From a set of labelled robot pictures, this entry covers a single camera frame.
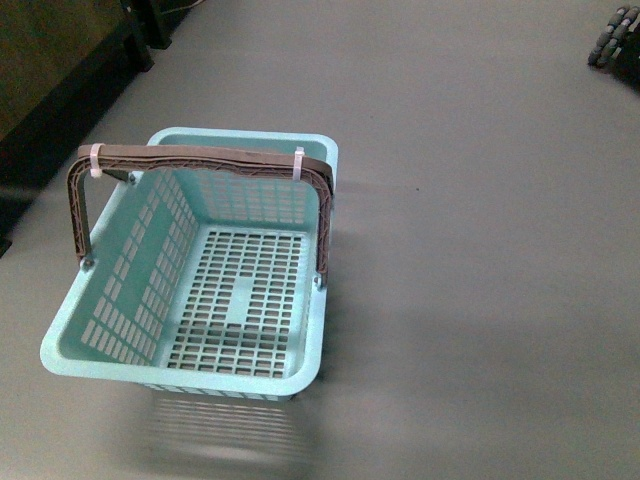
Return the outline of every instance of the zip tie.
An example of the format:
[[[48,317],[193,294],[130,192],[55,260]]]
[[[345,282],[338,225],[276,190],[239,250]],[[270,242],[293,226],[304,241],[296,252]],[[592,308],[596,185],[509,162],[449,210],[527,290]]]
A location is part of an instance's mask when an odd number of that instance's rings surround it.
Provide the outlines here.
[[[93,178],[100,178],[102,176],[102,169],[100,168],[100,164],[98,163],[98,153],[100,152],[100,147],[102,147],[104,143],[94,143],[91,145],[91,151],[89,152],[89,159],[91,160],[91,176]]]
[[[295,157],[293,159],[293,181],[299,182],[302,174],[302,157],[304,157],[304,148],[296,147]]]

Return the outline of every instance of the light blue plastic basket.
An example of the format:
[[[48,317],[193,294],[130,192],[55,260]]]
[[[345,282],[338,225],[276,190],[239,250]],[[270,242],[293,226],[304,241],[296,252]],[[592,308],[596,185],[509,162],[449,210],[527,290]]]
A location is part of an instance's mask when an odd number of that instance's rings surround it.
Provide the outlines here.
[[[332,167],[321,135],[170,128],[149,145],[291,154]],[[326,286],[318,196],[288,179],[161,169],[120,183],[41,346],[57,374],[171,392],[286,400],[320,366]]]

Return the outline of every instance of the concrete floor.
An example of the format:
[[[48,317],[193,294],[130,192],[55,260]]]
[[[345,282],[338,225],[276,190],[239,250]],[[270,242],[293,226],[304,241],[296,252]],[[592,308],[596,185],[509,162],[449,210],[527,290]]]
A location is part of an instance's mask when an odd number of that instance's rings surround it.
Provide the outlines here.
[[[585,65],[617,4],[197,7],[86,141],[332,137],[324,376],[264,408],[48,373],[61,173],[0,260],[0,477],[640,478],[639,100]]]

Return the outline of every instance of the brown plastic handle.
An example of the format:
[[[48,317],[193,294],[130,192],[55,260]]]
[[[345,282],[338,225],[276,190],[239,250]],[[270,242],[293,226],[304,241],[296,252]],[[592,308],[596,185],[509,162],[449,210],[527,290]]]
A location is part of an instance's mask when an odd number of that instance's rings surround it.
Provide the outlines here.
[[[90,145],[83,145],[78,149],[78,160],[71,165],[67,175],[73,238],[78,261],[91,253],[83,181],[91,169],[90,151]],[[293,176],[293,155],[218,147],[102,145],[98,162],[105,173],[120,179],[124,178],[120,172],[150,171],[158,168],[206,169],[254,178],[292,180]],[[333,201],[331,166],[320,160],[303,157],[300,180],[311,185],[318,194],[316,270],[321,276],[322,285],[326,285]]]

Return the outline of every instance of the shopping basket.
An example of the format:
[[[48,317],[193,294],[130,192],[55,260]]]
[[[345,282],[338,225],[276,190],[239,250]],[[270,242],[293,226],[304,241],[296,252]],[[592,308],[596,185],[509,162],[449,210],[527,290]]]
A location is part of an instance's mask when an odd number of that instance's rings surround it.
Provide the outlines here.
[[[170,128],[79,149],[80,269],[41,346],[57,374],[286,400],[317,375],[338,149]],[[84,177],[122,180],[88,234]]]

